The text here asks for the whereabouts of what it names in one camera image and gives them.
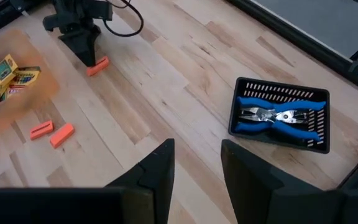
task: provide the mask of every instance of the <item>blue-handled pliers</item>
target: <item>blue-handled pliers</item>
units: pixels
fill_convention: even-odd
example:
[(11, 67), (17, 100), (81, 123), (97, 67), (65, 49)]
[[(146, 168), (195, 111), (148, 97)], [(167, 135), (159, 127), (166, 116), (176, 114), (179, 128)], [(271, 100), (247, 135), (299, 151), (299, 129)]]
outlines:
[(315, 131), (303, 131), (293, 128), (277, 119), (277, 116), (286, 111), (293, 110), (321, 110), (326, 102), (312, 102), (307, 100), (293, 101), (282, 104), (275, 104), (259, 98), (243, 98), (237, 97), (241, 108), (248, 107), (248, 111), (252, 112), (253, 121), (261, 121), (258, 124), (246, 124), (238, 122), (236, 131), (263, 131), (267, 128), (274, 128), (283, 133), (291, 135), (299, 139), (320, 141), (320, 137)]

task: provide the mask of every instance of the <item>pliers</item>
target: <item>pliers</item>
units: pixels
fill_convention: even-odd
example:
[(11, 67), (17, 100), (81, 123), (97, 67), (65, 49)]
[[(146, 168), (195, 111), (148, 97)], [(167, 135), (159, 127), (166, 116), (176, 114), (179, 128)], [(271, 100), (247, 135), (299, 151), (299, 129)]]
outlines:
[(285, 134), (291, 135), (299, 139), (316, 140), (320, 141), (320, 137), (315, 131), (303, 131), (293, 128), (287, 123), (300, 123), (296, 120), (292, 120), (291, 113), (295, 110), (321, 110), (326, 105), (325, 101), (312, 102), (307, 100), (294, 101), (282, 104), (275, 104), (269, 101), (261, 100), (259, 98), (243, 98), (237, 97), (238, 103), (240, 103), (241, 110), (251, 112), (252, 115), (242, 115), (240, 118), (249, 119), (252, 121), (260, 121), (258, 124), (247, 124), (238, 122), (236, 131), (263, 131), (268, 128), (274, 128)]

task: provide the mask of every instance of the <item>black frame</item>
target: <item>black frame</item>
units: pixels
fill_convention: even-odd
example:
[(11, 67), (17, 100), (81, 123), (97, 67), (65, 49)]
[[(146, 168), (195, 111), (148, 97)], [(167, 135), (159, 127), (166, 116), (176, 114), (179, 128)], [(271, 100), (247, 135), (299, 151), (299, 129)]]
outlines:
[(46, 0), (2, 0), (0, 2), (0, 29), (8, 25), (22, 14), (21, 11), (28, 11), (47, 2)]
[[(345, 58), (252, 0), (226, 1), (319, 60), (325, 64), (325, 66), (334, 70), (338, 75), (358, 86), (358, 51), (351, 58)], [(358, 189), (358, 165), (356, 165), (342, 183), (338, 185), (338, 188)]]

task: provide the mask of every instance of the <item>wooden floor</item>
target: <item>wooden floor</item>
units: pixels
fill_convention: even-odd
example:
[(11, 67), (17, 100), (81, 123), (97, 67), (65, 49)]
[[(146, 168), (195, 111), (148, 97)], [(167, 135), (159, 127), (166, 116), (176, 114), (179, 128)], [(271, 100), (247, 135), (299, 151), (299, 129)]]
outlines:
[[(284, 171), (322, 189), (337, 186), (358, 163), (358, 88), (222, 0), (133, 0), (141, 35), (120, 38), (101, 21), (97, 55), (111, 65), (95, 77), (46, 32), (45, 6), (8, 28), (26, 32), (60, 91), (0, 134), (0, 187), (101, 187), (166, 138), (175, 138), (170, 223), (236, 223), (220, 160), (232, 139)], [(114, 30), (139, 25), (116, 10)], [(236, 78), (325, 88), (331, 94), (331, 152), (317, 154), (235, 139), (227, 133)], [(75, 135), (52, 149), (29, 129), (53, 119)]]

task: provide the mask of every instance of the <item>orange block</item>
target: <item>orange block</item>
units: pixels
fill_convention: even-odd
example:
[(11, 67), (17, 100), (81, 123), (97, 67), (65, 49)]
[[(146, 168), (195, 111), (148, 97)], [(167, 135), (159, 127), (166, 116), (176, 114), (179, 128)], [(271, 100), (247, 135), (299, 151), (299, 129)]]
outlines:
[(65, 124), (60, 128), (49, 140), (50, 144), (56, 149), (64, 141), (66, 141), (74, 133), (74, 127), (72, 124)]
[(86, 69), (86, 74), (91, 77), (96, 73), (102, 71), (103, 69), (107, 68), (109, 64), (110, 64), (109, 58), (107, 56), (104, 56), (102, 59), (98, 60), (95, 66), (88, 67)]
[(31, 140), (37, 139), (39, 137), (51, 133), (52, 131), (53, 131), (53, 123), (52, 121), (47, 121), (31, 129), (30, 139)]

